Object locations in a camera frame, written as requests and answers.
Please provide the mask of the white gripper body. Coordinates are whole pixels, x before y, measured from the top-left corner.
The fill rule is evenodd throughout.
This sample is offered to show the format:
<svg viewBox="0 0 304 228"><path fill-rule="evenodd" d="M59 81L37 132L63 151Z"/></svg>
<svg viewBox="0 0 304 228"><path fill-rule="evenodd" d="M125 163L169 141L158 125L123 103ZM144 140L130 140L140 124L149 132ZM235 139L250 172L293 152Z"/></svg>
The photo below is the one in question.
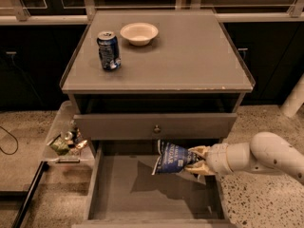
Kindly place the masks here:
<svg viewBox="0 0 304 228"><path fill-rule="evenodd" d="M217 174L229 175L233 173L227 160L227 148L227 143L217 143L212 145L207 153L206 163Z"/></svg>

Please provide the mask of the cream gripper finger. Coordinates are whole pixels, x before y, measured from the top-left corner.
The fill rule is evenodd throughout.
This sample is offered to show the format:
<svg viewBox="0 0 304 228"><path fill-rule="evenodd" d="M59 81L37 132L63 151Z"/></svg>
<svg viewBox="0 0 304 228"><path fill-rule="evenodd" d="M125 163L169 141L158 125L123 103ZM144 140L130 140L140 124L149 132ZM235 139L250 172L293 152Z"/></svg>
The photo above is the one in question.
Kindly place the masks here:
<svg viewBox="0 0 304 228"><path fill-rule="evenodd" d="M205 159L207 157L207 153L209 152L210 147L205 145L200 145L196 147L189 148L190 152L195 153L196 155L200 156L201 158Z"/></svg>
<svg viewBox="0 0 304 228"><path fill-rule="evenodd" d="M215 174L205 161L198 161L194 164L186 165L184 169L192 174L203 176L212 176Z"/></svg>

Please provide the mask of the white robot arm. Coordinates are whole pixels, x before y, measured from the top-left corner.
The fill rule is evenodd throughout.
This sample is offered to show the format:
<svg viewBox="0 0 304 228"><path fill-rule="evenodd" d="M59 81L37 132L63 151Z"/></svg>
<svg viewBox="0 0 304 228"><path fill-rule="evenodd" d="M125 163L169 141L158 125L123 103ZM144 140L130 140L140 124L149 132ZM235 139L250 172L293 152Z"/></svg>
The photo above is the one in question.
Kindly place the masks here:
<svg viewBox="0 0 304 228"><path fill-rule="evenodd" d="M259 132L249 142L197 146L190 151L202 161L185 167L198 175L230 175L236 172L269 174L281 171L304 184L304 155L271 132Z"/></svg>

